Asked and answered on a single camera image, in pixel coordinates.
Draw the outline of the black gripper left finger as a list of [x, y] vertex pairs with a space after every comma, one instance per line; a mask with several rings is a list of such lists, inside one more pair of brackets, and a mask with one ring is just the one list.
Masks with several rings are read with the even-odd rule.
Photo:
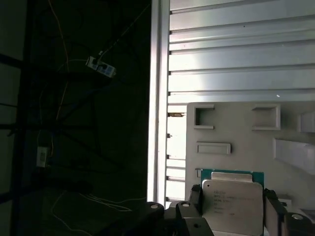
[[165, 209], [149, 202], [141, 226], [143, 236], [212, 236], [213, 232], [202, 217], [203, 191], [199, 184], [192, 186], [187, 201], [179, 201]]

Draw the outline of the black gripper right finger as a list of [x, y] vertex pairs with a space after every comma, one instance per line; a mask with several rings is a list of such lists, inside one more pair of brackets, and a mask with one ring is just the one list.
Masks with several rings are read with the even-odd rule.
[[276, 192], [264, 189], [264, 226], [270, 236], [313, 236], [315, 224], [310, 218], [289, 212]]

